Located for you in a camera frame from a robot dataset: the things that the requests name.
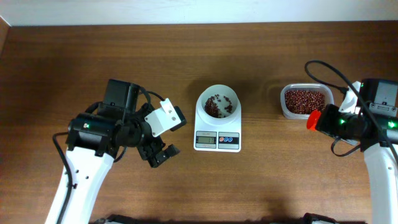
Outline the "red plastic measuring scoop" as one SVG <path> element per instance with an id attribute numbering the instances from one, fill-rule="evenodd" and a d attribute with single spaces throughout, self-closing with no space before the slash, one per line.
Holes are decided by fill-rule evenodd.
<path id="1" fill-rule="evenodd" d="M 307 129 L 308 130 L 312 130 L 312 131 L 316 130 L 315 127 L 316 127 L 321 115 L 322 115 L 322 112 L 319 110 L 314 110 L 310 113 L 310 115 L 307 119 Z"/>

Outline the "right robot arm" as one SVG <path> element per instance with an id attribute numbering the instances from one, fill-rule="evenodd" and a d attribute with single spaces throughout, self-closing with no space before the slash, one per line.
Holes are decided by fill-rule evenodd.
<path id="1" fill-rule="evenodd" d="M 364 154 L 373 223 L 397 223 L 397 82 L 367 78 L 355 82 L 341 106 L 313 111 L 307 129 Z"/>

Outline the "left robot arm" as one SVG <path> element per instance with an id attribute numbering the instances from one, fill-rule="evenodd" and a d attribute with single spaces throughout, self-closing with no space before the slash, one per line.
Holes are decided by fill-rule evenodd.
<path id="1" fill-rule="evenodd" d="M 52 137 L 63 163 L 63 174 L 47 215 L 47 223 L 89 223 L 102 183 L 127 148 L 135 147 L 151 168 L 176 156 L 161 134 L 187 123 L 181 109 L 166 98 L 160 108 L 151 103 L 151 92 L 134 83 L 110 79 L 103 101 L 93 103 L 71 120 L 67 149 Z"/>

